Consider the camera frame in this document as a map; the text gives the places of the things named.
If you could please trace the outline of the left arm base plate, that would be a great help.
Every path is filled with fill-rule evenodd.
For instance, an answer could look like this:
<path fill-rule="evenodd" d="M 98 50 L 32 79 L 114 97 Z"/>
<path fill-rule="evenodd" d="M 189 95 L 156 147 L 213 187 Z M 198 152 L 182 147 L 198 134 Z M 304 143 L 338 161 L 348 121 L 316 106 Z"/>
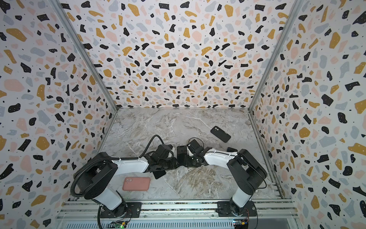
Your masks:
<path fill-rule="evenodd" d="M 130 219 L 139 218 L 142 202 L 127 202 L 122 203 L 115 210 L 109 210 L 107 207 L 102 207 L 100 218 L 102 219 Z"/>

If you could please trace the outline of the silver edged phone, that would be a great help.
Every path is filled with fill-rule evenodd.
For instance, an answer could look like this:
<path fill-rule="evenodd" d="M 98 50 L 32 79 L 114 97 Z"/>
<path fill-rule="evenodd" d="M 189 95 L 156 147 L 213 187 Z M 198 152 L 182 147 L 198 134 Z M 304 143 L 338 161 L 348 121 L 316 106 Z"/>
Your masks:
<path fill-rule="evenodd" d="M 162 170 L 162 171 L 154 171 L 153 172 L 154 178 L 156 180 L 158 180 L 159 178 L 163 177 L 164 175 L 166 175 L 166 171 Z"/>

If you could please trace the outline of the purple edged phone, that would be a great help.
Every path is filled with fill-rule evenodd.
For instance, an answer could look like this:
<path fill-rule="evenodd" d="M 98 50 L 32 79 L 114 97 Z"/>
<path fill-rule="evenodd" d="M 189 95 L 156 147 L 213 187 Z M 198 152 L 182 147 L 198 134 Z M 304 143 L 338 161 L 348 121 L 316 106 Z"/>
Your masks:
<path fill-rule="evenodd" d="M 180 166 L 185 166 L 185 160 L 187 155 L 188 155 L 187 146 L 177 147 L 177 161 Z"/>

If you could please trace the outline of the pink phone case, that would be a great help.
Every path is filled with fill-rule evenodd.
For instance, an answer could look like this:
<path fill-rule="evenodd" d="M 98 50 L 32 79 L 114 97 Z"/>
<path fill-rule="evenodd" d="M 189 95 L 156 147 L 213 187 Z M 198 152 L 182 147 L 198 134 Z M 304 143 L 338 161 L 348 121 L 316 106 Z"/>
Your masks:
<path fill-rule="evenodd" d="M 147 191 L 150 187 L 149 177 L 126 177 L 123 191 Z"/>

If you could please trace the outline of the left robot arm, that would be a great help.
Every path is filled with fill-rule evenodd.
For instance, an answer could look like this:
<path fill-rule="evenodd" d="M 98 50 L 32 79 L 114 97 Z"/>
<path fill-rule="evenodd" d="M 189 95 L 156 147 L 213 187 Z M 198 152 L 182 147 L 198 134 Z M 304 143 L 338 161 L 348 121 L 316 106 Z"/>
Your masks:
<path fill-rule="evenodd" d="M 128 173 L 160 173 L 178 167 L 172 145 L 161 144 L 155 151 L 141 157 L 112 157 L 97 154 L 74 175 L 71 185 L 73 197 L 83 197 L 104 205 L 109 210 L 124 209 L 122 196 L 110 187 L 115 176 Z"/>

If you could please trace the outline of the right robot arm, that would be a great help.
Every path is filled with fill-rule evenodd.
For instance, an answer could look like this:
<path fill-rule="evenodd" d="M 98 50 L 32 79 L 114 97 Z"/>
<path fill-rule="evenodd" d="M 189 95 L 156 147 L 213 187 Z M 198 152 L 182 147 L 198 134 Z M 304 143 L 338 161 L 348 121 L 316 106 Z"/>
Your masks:
<path fill-rule="evenodd" d="M 231 202 L 240 209 L 266 181 L 266 170 L 246 149 L 225 152 L 210 147 L 203 148 L 194 140 L 186 146 L 179 146 L 177 156 L 179 165 L 187 168 L 212 165 L 228 169 L 238 186 Z"/>

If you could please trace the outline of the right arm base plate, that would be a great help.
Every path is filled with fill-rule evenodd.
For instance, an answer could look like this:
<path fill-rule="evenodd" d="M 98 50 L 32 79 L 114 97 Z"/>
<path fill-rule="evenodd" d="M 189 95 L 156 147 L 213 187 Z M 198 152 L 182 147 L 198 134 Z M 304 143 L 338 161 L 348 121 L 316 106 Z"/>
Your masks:
<path fill-rule="evenodd" d="M 248 201 L 243 207 L 238 207 L 232 200 L 217 202 L 219 217 L 254 217 L 257 216 L 256 207 L 253 201 Z"/>

